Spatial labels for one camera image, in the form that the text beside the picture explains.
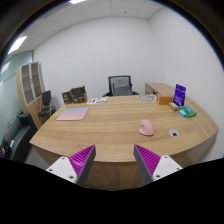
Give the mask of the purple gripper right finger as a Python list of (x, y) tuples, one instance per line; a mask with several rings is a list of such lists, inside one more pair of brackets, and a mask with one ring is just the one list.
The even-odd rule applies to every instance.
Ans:
[(182, 169), (170, 156), (159, 156), (137, 144), (134, 145), (133, 154), (145, 185)]

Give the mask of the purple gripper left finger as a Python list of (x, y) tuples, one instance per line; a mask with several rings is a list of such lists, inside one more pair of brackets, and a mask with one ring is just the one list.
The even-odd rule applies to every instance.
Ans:
[(47, 168), (47, 171), (79, 186), (84, 186), (95, 156), (95, 146), (91, 145), (70, 157), (61, 156)]

